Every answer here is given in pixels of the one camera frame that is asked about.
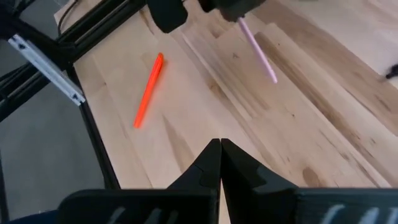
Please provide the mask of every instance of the wooden table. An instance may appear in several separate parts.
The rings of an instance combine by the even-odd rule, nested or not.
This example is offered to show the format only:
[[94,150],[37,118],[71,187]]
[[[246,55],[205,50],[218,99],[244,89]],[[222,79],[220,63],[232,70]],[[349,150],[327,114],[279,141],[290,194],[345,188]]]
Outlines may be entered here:
[[[97,2],[82,0],[64,28]],[[168,186],[212,138],[299,186],[398,186],[398,82],[380,76],[398,62],[395,0],[268,0],[253,10],[246,21],[276,85],[236,24],[185,6],[188,21],[171,34],[145,7],[75,63],[122,188]],[[167,63],[134,129],[159,52]]]

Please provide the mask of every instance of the gray floor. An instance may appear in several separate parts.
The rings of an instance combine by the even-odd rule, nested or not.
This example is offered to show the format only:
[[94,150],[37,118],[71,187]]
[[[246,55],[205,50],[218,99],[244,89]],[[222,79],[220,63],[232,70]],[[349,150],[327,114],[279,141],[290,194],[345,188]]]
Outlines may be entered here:
[[[21,19],[52,38],[66,0],[36,0]],[[24,63],[0,43],[0,74]],[[55,209],[68,194],[103,188],[80,111],[52,84],[0,123],[0,155],[11,219]]]

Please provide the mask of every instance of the pink pen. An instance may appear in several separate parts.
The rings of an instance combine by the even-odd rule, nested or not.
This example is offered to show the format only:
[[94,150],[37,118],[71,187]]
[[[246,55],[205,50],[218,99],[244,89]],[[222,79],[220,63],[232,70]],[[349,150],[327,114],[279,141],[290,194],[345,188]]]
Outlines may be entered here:
[[250,45],[253,47],[256,55],[259,57],[260,62],[263,64],[263,66],[265,67],[265,69],[268,71],[269,75],[272,78],[272,81],[274,83],[278,82],[278,79],[276,78],[276,74],[275,71],[272,69],[271,65],[268,62],[267,57],[264,55],[264,53],[262,52],[259,44],[257,43],[257,41],[255,40],[255,38],[253,37],[253,34],[251,33],[251,31],[249,30],[248,25],[246,24],[246,22],[243,20],[243,18],[239,18],[238,19],[238,23],[239,26],[241,27],[244,35],[246,36],[246,38],[248,39]]

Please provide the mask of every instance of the light wood surface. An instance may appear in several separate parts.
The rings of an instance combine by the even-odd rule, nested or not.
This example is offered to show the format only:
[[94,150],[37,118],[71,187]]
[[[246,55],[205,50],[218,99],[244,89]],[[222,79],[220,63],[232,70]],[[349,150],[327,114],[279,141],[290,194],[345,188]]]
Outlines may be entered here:
[[[97,2],[82,0],[65,27]],[[299,186],[398,186],[398,82],[381,77],[398,62],[395,0],[268,0],[253,10],[246,22],[276,85],[236,24],[185,6],[188,21],[171,34],[145,7],[75,63],[122,188],[168,186],[212,138]],[[134,129],[159,52],[167,63]]]

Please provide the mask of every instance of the orange marker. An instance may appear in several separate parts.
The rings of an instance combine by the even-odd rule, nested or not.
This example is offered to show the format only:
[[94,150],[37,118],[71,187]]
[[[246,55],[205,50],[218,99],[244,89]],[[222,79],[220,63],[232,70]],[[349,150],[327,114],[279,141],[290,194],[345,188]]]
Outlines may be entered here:
[[136,115],[136,119],[134,120],[134,127],[139,128],[141,125],[141,121],[144,118],[145,111],[147,109],[150,96],[154,91],[154,87],[156,84],[156,80],[159,77],[160,69],[163,65],[163,54],[159,53],[155,60],[154,67],[150,73],[150,77],[147,83],[147,87],[145,88],[144,96],[142,97],[141,104],[139,105],[138,113]]

